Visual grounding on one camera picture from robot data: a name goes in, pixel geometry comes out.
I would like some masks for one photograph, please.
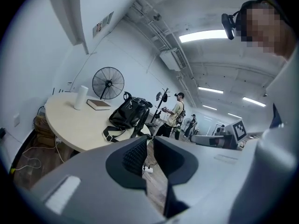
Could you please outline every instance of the vr headset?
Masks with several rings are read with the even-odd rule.
[[[226,32],[226,35],[228,36],[228,39],[233,40],[233,38],[235,37],[234,29],[236,28],[236,23],[234,22],[234,17],[236,15],[238,15],[239,12],[247,9],[252,4],[262,4],[263,1],[272,5],[278,11],[281,18],[286,22],[286,24],[288,24],[290,26],[290,23],[289,23],[288,19],[286,18],[286,15],[283,13],[283,11],[280,8],[278,8],[276,5],[274,5],[270,0],[251,0],[251,1],[247,1],[247,2],[243,3],[241,6],[241,9],[232,15],[222,14],[221,22],[222,22],[223,28]]]

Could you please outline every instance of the man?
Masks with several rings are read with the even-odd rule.
[[[169,113],[170,116],[167,119],[166,123],[162,124],[161,127],[158,129],[156,136],[164,136],[169,137],[171,130],[173,127],[177,126],[177,116],[183,111],[184,109],[184,97],[185,95],[180,92],[177,95],[177,103],[174,106],[173,110],[167,110],[166,108],[163,108],[162,111],[165,113]]]
[[[298,91],[294,90],[299,85],[298,40],[284,13],[270,0],[245,2],[236,18],[235,35],[287,61],[267,88],[268,98],[274,103],[270,128],[295,121],[298,118],[295,104],[299,99]]]
[[[215,136],[218,136],[220,131],[223,131],[224,127],[225,127],[224,125],[221,125],[221,127],[218,127],[217,130],[216,130]]]
[[[196,122],[196,116],[195,116],[195,114],[193,114],[192,117],[193,117],[193,119],[192,119],[192,121],[190,122],[188,128],[185,131],[185,135],[184,135],[185,138],[189,137],[189,132],[194,127],[194,124]]]

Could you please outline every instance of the desk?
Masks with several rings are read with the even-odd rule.
[[[107,126],[112,126],[109,117],[117,107],[111,110],[96,111],[88,104],[81,110],[74,109],[77,93],[64,92],[51,96],[45,105],[47,122],[53,133],[67,146],[78,152],[111,144],[103,135]],[[129,139],[133,133],[127,129],[117,140]],[[144,125],[142,132],[150,134]]]

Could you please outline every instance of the fluorescent light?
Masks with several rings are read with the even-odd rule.
[[[213,90],[213,89],[204,88],[204,87],[198,87],[198,88],[199,88],[200,90],[203,90],[203,91],[211,91],[211,92],[216,92],[216,93],[223,94],[223,91]]]
[[[249,101],[249,102],[254,103],[254,104],[256,104],[256,105],[260,105],[260,106],[262,106],[262,107],[265,107],[265,106],[266,106],[266,105],[263,104],[263,103],[257,102],[257,101],[252,100],[252,99],[248,99],[248,98],[246,98],[246,97],[244,97],[243,100]]]
[[[228,38],[225,30],[212,30],[212,31],[204,31],[204,32],[195,32],[187,35],[182,35],[179,37],[181,42],[190,42],[195,40],[203,40],[203,39],[213,39],[213,38]]]
[[[209,106],[206,106],[206,105],[203,105],[203,107],[206,107],[206,108],[209,108],[209,109],[212,109],[212,110],[217,110],[215,108],[212,108],[212,107],[209,107]]]
[[[237,118],[242,119],[242,117],[240,117],[240,116],[237,116],[237,115],[234,115],[234,114],[231,114],[231,113],[228,113],[228,114],[231,115],[231,116],[235,116],[235,117],[237,117]]]

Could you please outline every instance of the fan grille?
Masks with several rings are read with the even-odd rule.
[[[113,67],[104,67],[95,73],[93,77],[93,91],[102,99],[113,99],[123,90],[124,78]]]
[[[187,125],[190,121],[191,121],[190,118],[186,118],[186,119],[184,119],[184,125]]]

